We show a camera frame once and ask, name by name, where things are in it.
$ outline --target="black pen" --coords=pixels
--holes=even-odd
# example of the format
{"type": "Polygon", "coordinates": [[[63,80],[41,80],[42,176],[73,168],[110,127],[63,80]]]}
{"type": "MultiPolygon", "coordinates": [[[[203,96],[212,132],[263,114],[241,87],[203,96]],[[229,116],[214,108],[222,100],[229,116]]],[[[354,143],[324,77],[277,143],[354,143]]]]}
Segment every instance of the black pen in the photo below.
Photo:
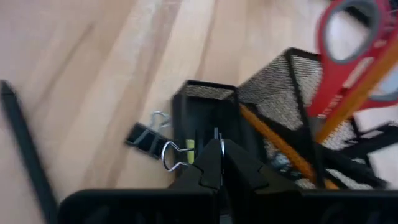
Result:
{"type": "Polygon", "coordinates": [[[6,81],[1,81],[1,103],[19,146],[19,153],[29,174],[42,215],[48,224],[57,223],[58,204],[47,180],[36,146],[29,133],[18,99],[6,81]]]}

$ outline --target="wood grain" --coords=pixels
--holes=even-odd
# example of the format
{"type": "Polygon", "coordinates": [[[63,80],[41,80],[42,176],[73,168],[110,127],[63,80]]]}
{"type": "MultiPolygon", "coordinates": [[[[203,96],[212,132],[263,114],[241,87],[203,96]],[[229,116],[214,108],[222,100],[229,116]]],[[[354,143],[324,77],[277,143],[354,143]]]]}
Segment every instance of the wood grain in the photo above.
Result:
{"type": "MultiPolygon", "coordinates": [[[[173,174],[123,144],[132,125],[148,123],[153,110],[169,112],[186,79],[238,85],[287,47],[316,51],[317,19],[327,5],[0,1],[0,78],[20,95],[59,200],[87,188],[166,187],[173,174]]],[[[347,36],[365,30],[342,16],[333,32],[344,50],[355,44],[347,36]]],[[[0,221],[41,223],[3,113],[0,147],[0,221]]]]}

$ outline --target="red scissors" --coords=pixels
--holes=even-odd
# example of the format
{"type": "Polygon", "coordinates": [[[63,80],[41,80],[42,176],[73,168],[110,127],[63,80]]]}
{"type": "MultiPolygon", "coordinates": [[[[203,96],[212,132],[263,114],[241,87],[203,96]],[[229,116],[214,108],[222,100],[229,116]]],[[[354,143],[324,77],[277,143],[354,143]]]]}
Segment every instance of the red scissors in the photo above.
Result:
{"type": "MultiPolygon", "coordinates": [[[[377,62],[380,54],[397,38],[398,26],[395,18],[390,15],[390,10],[388,0],[335,0],[322,15],[318,29],[318,48],[323,65],[323,76],[312,104],[308,108],[308,114],[311,117],[322,115],[323,118],[327,118],[339,106],[339,102],[345,95],[360,86],[361,80],[367,75],[368,68],[377,62]],[[346,59],[338,60],[331,54],[327,45],[328,24],[337,12],[351,6],[367,9],[370,34],[353,54],[346,59]],[[343,85],[349,78],[353,78],[354,83],[346,88],[343,85]]],[[[360,109],[397,104],[397,86],[398,70],[387,75],[379,85],[379,89],[388,93],[370,96],[360,109]]]]}

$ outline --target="wooden table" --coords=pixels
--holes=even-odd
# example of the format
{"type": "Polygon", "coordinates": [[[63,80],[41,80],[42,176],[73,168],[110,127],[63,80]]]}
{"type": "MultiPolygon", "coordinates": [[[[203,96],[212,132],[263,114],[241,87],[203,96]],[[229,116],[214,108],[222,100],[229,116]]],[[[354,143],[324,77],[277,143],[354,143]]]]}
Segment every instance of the wooden table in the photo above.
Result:
{"type": "MultiPolygon", "coordinates": [[[[0,1],[0,78],[15,87],[59,200],[79,189],[166,187],[162,164],[123,144],[186,79],[238,85],[287,47],[316,52],[327,0],[0,1]]],[[[343,15],[347,51],[364,28],[343,15]]],[[[0,113],[0,221],[41,223],[0,113]]]]}

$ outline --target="black binder clip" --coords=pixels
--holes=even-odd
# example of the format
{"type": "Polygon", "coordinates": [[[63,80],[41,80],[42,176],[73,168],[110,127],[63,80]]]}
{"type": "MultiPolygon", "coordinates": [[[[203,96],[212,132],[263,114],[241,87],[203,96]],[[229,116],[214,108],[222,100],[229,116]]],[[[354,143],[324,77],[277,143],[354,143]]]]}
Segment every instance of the black binder clip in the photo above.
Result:
{"type": "Polygon", "coordinates": [[[127,136],[125,143],[129,146],[136,147],[138,150],[148,154],[154,159],[159,159],[163,145],[170,141],[170,139],[162,136],[160,131],[169,125],[170,116],[168,114],[161,111],[154,111],[151,114],[149,126],[136,123],[127,136]],[[154,131],[153,127],[155,126],[157,116],[162,117],[163,120],[160,122],[157,130],[154,131]]]}

